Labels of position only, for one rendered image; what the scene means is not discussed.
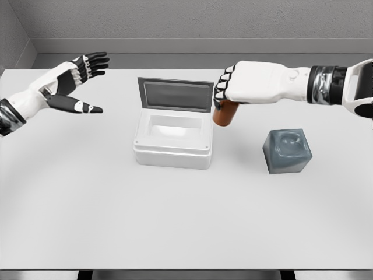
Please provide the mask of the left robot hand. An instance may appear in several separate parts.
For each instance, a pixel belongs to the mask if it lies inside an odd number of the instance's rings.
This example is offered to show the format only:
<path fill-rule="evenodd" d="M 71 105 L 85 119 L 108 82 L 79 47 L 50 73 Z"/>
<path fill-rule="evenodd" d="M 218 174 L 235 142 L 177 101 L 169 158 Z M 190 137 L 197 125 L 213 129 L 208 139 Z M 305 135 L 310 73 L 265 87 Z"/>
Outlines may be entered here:
<path fill-rule="evenodd" d="M 101 107 L 87 104 L 70 94 L 88 80 L 105 75 L 109 61 L 106 52 L 83 54 L 50 69 L 32 86 L 44 96 L 49 108 L 76 114 L 101 114 Z"/>

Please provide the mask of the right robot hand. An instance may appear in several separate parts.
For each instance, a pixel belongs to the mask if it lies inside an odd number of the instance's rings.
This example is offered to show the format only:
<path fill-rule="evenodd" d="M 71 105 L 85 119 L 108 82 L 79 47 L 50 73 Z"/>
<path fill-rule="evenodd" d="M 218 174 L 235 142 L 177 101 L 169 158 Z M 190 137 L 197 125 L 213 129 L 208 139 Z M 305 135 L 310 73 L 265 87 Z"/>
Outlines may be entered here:
<path fill-rule="evenodd" d="M 215 109 L 224 101 L 271 104 L 283 98 L 281 79 L 287 67 L 272 62 L 239 61 L 225 69 L 213 94 Z"/>

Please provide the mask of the brown cylindrical cup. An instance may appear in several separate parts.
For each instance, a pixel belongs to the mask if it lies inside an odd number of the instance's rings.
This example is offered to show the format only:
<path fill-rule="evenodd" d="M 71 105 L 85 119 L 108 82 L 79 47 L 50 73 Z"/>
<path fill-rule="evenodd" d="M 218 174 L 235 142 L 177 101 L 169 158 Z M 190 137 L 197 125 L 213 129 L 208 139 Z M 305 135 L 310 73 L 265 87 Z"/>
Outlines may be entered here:
<path fill-rule="evenodd" d="M 221 127 L 226 127 L 231 124 L 240 104 L 230 100 L 222 100 L 214 101 L 214 105 L 214 123 Z"/>

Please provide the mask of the grey cube block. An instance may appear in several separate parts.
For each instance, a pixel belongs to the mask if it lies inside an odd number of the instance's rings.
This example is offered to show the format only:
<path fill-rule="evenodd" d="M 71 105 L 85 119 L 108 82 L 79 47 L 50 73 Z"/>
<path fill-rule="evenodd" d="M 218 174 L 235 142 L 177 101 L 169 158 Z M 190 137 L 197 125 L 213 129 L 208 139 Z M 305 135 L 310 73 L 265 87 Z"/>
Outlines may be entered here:
<path fill-rule="evenodd" d="M 301 128 L 269 131 L 262 149 L 269 174 L 299 173 L 312 159 Z"/>

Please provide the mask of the white box with hinged lid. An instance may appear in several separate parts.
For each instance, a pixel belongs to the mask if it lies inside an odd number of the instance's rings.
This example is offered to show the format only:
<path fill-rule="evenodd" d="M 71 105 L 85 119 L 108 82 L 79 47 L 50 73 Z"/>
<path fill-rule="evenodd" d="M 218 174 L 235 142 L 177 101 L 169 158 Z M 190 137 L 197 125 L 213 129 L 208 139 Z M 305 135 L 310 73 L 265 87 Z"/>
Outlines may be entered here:
<path fill-rule="evenodd" d="M 133 140 L 138 164 L 206 170 L 213 144 L 213 82 L 138 78 L 142 109 Z"/>

